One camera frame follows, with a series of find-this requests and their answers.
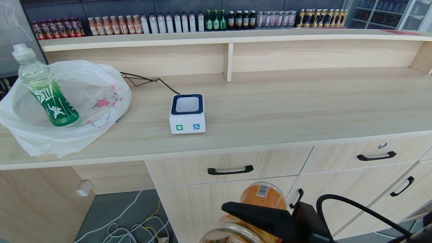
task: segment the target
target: white plug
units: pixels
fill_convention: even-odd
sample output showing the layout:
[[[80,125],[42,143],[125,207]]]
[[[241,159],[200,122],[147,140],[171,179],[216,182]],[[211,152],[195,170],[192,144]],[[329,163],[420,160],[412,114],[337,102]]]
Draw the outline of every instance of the white plug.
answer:
[[[79,185],[77,192],[81,196],[86,197],[89,195],[92,189],[93,189],[93,184],[89,180],[83,180]]]

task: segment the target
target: drawer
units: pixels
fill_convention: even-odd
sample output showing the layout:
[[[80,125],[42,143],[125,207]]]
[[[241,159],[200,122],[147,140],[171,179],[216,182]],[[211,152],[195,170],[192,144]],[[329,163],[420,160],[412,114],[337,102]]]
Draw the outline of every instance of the drawer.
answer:
[[[199,185],[158,187],[158,195],[179,243],[198,243],[205,233],[215,229],[226,215],[222,204],[240,200],[243,191],[253,183],[268,182],[285,195],[296,176],[217,182]]]
[[[387,143],[387,145],[379,148],[382,143]],[[417,161],[431,146],[432,136],[316,146],[312,150],[302,174]],[[389,152],[395,152],[396,155],[389,158]],[[366,158],[382,157],[382,159],[362,161],[357,158],[358,155],[363,155]]]
[[[146,160],[156,187],[297,175],[312,147]]]

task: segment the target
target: black cable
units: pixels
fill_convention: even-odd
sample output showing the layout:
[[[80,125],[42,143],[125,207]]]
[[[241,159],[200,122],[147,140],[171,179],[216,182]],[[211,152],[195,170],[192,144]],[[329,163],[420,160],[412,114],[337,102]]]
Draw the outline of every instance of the black cable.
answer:
[[[138,86],[141,86],[141,85],[143,85],[143,84],[146,84],[146,83],[151,83],[151,82],[157,82],[157,81],[161,81],[163,84],[165,84],[165,86],[167,86],[171,91],[173,91],[174,93],[176,93],[176,94],[180,94],[179,92],[177,92],[177,91],[175,91],[173,88],[171,88],[168,84],[166,84],[162,79],[160,79],[160,78],[156,78],[156,80],[152,80],[152,79],[149,79],[149,78],[146,78],[146,77],[143,77],[143,76],[139,76],[139,75],[136,75],[136,74],[128,74],[128,73],[124,73],[124,72],[120,72],[121,73],[121,75],[122,75],[122,77],[124,77],[124,78],[127,78],[135,87],[138,87]],[[135,84],[131,79],[141,79],[141,80],[147,80],[148,82],[145,82],[145,83],[140,83],[140,84]]]
[[[365,206],[363,206],[363,205],[361,205],[361,204],[359,204],[359,203],[357,203],[357,202],[355,202],[353,200],[350,200],[350,199],[345,198],[343,196],[338,196],[338,195],[333,195],[333,194],[322,195],[317,200],[317,213],[318,213],[318,216],[323,221],[323,223],[326,225],[327,229],[328,229],[328,226],[327,226],[327,223],[326,223],[326,221],[324,219],[324,214],[323,214],[323,209],[322,209],[322,204],[323,204],[324,200],[327,200],[327,199],[334,199],[334,200],[338,200],[338,201],[343,201],[343,202],[345,202],[347,204],[350,204],[350,205],[352,205],[352,206],[354,206],[356,208],[359,208],[359,209],[365,211],[366,213],[374,216],[375,218],[383,221],[384,223],[390,225],[392,228],[394,228],[397,231],[401,232],[406,237],[410,237],[410,236],[413,235],[411,232],[405,230],[401,226],[399,226],[396,223],[390,221],[389,219],[385,218],[384,216],[378,214],[377,212],[375,212],[375,211],[373,211],[373,210],[371,210],[371,209],[369,209],[369,208],[367,208],[367,207],[365,207]]]

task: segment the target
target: wooden shelf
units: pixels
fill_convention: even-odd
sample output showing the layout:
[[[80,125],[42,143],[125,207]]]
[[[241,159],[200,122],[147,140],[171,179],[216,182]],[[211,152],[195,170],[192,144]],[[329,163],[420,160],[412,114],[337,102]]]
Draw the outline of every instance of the wooden shelf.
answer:
[[[0,127],[0,169],[166,158],[217,152],[432,134],[432,76],[408,67],[329,68],[162,77],[180,93],[202,93],[205,134],[172,135],[172,91],[132,87],[129,110],[105,134],[61,159],[30,157]]]

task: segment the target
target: wall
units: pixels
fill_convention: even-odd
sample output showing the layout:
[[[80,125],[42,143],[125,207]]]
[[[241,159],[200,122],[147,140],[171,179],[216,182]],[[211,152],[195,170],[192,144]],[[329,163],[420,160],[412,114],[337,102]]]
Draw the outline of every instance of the wall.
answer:
[[[90,35],[88,17],[119,16],[170,12],[172,15],[207,10],[301,10],[302,8],[337,9],[341,0],[48,0],[21,1],[30,20],[78,17]]]

